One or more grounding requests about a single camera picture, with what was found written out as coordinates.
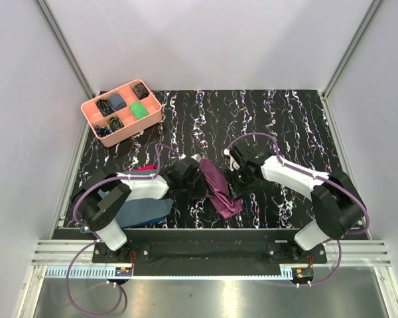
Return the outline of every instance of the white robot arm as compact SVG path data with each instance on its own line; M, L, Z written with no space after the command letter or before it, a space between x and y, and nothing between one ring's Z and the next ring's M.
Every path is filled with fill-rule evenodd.
M315 172L285 159L280 162L274 154L256 152L246 143L234 146L229 155L232 169L226 171L226 178L235 195L252 192L254 182L261 179L283 184L312 201L315 219L294 238L302 251L330 239L342 238L363 217L360 207L349 197L316 178L319 176L336 182L362 202L344 172Z

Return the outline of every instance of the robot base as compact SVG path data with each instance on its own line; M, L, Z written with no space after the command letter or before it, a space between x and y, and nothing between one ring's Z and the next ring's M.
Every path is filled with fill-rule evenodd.
M93 263L130 263L130 252L135 253L135 263L149 262L151 244L148 242L128 242L118 250L110 250L105 243L97 243L93 251Z
M300 253L297 245L289 240L277 240L267 244L268 261L270 264L326 264L327 257L323 244L318 244L313 249Z

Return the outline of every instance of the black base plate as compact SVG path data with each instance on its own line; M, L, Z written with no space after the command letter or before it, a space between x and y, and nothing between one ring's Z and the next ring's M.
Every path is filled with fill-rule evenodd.
M327 263L326 250L323 244L315 246L312 250L307 252L306 256L299 260L294 260L280 253L284 244L288 244L287 240L267 243L268 261L270 264L308 264L310 262L309 256L312 256L312 262L314 264Z
M117 251L108 249L105 243L94 246L93 263L130 263L130 252L135 253L135 263L145 264L149 262L151 244L147 242L128 242Z
M274 242L288 241L298 231L299 229L123 230L129 244L147 243L151 246L144 263L136 266L138 276L279 275L279 265L269 263L267 245L270 250L278 250L279 247ZM95 237L65 229L56 230L53 239L94 240ZM142 262L140 257L143 257L143 250L140 246L138 250L135 248L137 263ZM320 250L314 255L315 263L326 262L325 256L321 259ZM98 260L94 254L94 262L106 263L109 260Z

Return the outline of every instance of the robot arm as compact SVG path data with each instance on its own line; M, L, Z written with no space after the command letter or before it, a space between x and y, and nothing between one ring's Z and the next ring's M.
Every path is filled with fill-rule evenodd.
M230 157L234 171L226 172L226 176L232 192L249 193L253 191L257 180L267 180L283 184L312 201L315 219L295 235L295 243L302 251L310 250L329 239L342 238L363 217L360 207L349 197L315 178L320 176L336 182L362 202L351 179L344 172L315 172L285 159L280 163L274 154L256 152L246 143L234 146L230 150Z
M107 168L95 172L82 187L72 196L72 206L79 198L98 182L112 177L120 180L109 182L91 192L79 208L83 223L100 237L111 250L121 248L127 237L121 230L115 216L126 201L137 199L162 199L171 197L181 191L188 192L192 198L207 196L209 188L203 173L199 169L200 157L183 158L173 166L164 169L158 176L133 176L113 173Z

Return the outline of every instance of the blue towel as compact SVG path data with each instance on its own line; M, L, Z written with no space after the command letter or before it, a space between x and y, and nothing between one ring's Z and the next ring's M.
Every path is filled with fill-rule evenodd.
M115 111L119 111L127 106L124 99L118 93L113 93L112 95L110 95L109 102L111 103L111 106Z

